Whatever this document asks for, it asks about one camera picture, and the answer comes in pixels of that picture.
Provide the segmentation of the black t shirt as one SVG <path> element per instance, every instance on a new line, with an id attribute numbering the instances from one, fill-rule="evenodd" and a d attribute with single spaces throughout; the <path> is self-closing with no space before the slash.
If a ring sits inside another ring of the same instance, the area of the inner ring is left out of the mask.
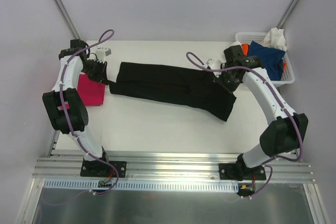
<path id="1" fill-rule="evenodd" d="M 202 109 L 226 122 L 236 97 L 213 77 L 196 69 L 122 62 L 109 88 L 112 94 Z"/>

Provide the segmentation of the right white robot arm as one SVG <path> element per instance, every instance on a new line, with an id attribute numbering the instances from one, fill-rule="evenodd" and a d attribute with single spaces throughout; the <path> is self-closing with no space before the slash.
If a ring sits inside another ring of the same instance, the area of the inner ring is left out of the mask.
<path id="1" fill-rule="evenodd" d="M 245 56 L 240 45 L 224 50 L 225 62 L 209 59 L 205 67 L 211 69 L 215 81 L 230 92 L 244 84 L 260 105 L 267 128 L 259 138 L 259 144 L 242 154 L 242 162 L 236 164 L 235 174 L 247 179 L 254 167 L 264 165 L 273 158 L 283 158 L 295 149 L 303 150 L 308 118 L 298 114 L 282 98 L 270 80 L 267 70 L 257 56 Z"/>

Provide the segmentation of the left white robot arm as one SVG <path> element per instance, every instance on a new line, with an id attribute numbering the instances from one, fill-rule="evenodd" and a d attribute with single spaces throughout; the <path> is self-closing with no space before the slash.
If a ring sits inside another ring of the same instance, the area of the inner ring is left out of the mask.
<path id="1" fill-rule="evenodd" d="M 110 163 L 104 148 L 93 137 L 88 128 L 89 116 L 77 87 L 80 75 L 87 74 L 89 80 L 108 84 L 106 57 L 111 49 L 97 47 L 90 59 L 90 46 L 80 39 L 70 41 L 70 48 L 59 54 L 60 71 L 50 92 L 42 96 L 43 104 L 52 127 L 68 135 L 83 151 L 85 167 L 99 176 L 106 175 Z"/>

